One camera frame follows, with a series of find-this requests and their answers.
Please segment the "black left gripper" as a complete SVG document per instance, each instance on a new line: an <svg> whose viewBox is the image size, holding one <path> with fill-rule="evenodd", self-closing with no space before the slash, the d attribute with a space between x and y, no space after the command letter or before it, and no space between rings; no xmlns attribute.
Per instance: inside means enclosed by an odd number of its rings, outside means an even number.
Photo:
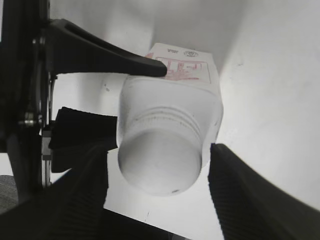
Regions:
<svg viewBox="0 0 320 240"><path fill-rule="evenodd" d="M73 168L92 147L116 149L117 117L62 107L51 130L50 2L3 0L1 7L0 150L8 155L23 203L50 186L51 171Z"/></svg>

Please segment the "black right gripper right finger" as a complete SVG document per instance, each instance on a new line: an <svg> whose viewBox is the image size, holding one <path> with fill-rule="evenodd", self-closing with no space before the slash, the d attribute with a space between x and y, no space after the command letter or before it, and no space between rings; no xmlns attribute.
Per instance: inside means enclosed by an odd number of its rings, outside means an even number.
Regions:
<svg viewBox="0 0 320 240"><path fill-rule="evenodd" d="M320 212L211 144L208 183L225 240L318 240Z"/></svg>

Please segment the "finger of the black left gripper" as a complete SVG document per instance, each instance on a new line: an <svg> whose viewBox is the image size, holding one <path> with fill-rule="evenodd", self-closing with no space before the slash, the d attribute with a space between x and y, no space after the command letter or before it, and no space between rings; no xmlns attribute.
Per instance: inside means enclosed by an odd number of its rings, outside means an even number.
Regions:
<svg viewBox="0 0 320 240"><path fill-rule="evenodd" d="M161 61L140 56L85 31L66 19L48 26L48 71L53 74L119 73L164 77Z"/></svg>

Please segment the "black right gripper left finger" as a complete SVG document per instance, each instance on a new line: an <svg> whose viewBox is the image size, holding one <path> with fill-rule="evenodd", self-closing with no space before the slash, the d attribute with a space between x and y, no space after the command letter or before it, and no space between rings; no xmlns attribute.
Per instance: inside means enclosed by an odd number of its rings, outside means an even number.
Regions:
<svg viewBox="0 0 320 240"><path fill-rule="evenodd" d="M108 189L107 150L93 147L74 168L0 216L2 240L95 240Z"/></svg>

